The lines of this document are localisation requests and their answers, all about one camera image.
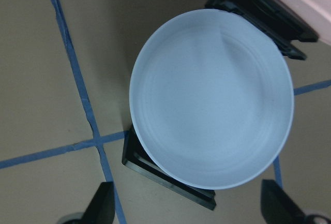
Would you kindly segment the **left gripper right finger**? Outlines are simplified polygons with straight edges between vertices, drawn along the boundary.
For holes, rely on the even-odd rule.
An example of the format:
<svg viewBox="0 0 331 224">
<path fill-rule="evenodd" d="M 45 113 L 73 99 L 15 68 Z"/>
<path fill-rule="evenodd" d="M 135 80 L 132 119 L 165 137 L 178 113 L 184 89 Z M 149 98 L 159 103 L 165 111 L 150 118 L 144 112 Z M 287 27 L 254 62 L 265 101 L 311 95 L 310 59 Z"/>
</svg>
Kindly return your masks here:
<svg viewBox="0 0 331 224">
<path fill-rule="evenodd" d="M 262 181 L 260 209 L 268 224 L 330 223 L 325 215 L 304 213 L 275 180 Z"/>
</svg>

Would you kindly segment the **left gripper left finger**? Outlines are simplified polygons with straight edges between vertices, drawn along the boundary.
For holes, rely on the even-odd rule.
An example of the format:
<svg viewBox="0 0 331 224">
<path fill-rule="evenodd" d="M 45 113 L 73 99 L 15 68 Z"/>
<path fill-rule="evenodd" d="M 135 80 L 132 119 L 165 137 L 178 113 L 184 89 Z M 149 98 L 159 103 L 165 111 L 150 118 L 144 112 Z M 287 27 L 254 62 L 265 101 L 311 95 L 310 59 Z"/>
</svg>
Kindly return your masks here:
<svg viewBox="0 0 331 224">
<path fill-rule="evenodd" d="M 115 218 L 114 183 L 102 182 L 80 218 L 65 217 L 59 223 L 113 223 Z"/>
</svg>

